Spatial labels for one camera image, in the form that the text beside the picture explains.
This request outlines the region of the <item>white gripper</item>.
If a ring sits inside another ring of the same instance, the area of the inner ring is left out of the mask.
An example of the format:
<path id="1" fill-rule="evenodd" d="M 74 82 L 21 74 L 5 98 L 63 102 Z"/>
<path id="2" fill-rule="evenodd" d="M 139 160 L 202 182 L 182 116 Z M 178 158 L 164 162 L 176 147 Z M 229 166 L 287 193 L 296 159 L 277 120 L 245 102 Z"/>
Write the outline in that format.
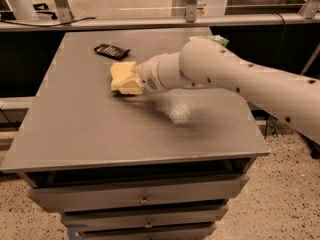
<path id="1" fill-rule="evenodd" d="M 113 80 L 111 90 L 118 91 L 122 95 L 141 95 L 144 89 L 149 93 L 164 93 L 167 89 L 162 85 L 158 76 L 160 57 L 155 56 L 137 66 L 137 73 L 141 82 L 136 77 L 128 77 L 123 80 Z"/>

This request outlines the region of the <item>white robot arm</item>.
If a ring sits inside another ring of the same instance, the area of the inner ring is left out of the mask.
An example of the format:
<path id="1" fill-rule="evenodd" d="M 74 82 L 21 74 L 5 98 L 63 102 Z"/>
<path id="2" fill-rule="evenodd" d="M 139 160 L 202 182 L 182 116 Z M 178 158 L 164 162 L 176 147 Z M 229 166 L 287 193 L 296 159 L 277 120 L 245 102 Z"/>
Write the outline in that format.
<path id="1" fill-rule="evenodd" d="M 111 66 L 111 90 L 124 95 L 222 88 L 320 143 L 320 82 L 241 59 L 222 44 L 193 38 L 180 51 Z"/>

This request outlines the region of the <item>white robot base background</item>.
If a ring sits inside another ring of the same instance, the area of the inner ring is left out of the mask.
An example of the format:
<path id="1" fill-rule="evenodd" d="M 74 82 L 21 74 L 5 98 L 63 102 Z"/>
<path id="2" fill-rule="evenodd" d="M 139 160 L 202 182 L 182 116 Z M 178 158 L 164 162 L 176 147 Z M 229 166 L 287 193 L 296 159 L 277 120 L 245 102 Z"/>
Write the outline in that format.
<path id="1" fill-rule="evenodd" d="M 32 0 L 7 0 L 17 20 L 36 21 L 37 13 Z"/>

